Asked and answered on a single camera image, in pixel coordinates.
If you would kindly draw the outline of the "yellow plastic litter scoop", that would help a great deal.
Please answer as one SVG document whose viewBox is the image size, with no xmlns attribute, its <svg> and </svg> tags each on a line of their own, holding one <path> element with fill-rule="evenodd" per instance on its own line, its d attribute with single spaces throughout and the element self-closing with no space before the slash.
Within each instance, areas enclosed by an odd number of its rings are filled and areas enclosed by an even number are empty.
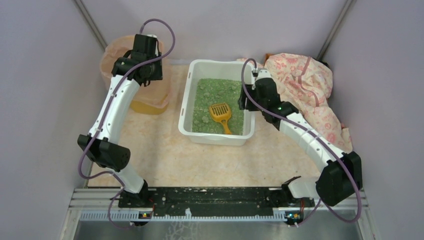
<svg viewBox="0 0 424 240">
<path fill-rule="evenodd" d="M 208 107 L 211 118 L 220 123 L 223 127 L 226 135 L 232 135 L 232 132 L 228 126 L 228 122 L 231 119 L 232 111 L 227 103 L 216 103 Z"/>
</svg>

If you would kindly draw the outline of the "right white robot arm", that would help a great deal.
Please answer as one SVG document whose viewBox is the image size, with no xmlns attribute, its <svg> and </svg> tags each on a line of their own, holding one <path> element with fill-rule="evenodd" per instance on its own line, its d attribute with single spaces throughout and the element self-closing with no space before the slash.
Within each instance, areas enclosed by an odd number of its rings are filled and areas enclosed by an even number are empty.
<svg viewBox="0 0 424 240">
<path fill-rule="evenodd" d="M 289 101 L 282 101 L 275 81 L 265 69 L 243 70 L 244 79 L 238 100 L 241 110 L 259 111 L 269 124 L 290 137 L 312 159 L 320 172 L 318 177 L 296 176 L 283 185 L 293 199 L 321 199 L 334 207 L 363 187 L 362 160 L 321 136 Z"/>
</svg>

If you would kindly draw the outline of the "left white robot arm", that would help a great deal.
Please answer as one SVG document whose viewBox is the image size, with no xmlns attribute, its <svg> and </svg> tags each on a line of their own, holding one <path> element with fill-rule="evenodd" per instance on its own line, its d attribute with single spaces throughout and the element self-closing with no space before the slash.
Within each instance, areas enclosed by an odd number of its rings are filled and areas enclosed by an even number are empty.
<svg viewBox="0 0 424 240">
<path fill-rule="evenodd" d="M 122 183 L 122 208 L 144 207 L 149 202 L 148 183 L 130 165 L 131 151 L 118 143 L 124 118 L 139 88 L 162 80 L 162 58 L 156 35 L 135 35 L 132 49 L 113 63 L 108 97 L 96 122 L 88 134 L 77 139 L 83 156 Z"/>
</svg>

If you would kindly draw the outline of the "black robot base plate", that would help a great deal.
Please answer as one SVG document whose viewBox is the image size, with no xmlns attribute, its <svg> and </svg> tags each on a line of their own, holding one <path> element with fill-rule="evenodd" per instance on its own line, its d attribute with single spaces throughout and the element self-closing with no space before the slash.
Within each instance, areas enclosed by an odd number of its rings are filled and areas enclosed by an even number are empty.
<svg viewBox="0 0 424 240">
<path fill-rule="evenodd" d="M 262 217 L 274 209 L 314 207 L 314 200 L 294 198 L 286 187 L 150 187 L 141 193 L 124 191 L 120 208 L 152 208 L 156 217 Z"/>
</svg>

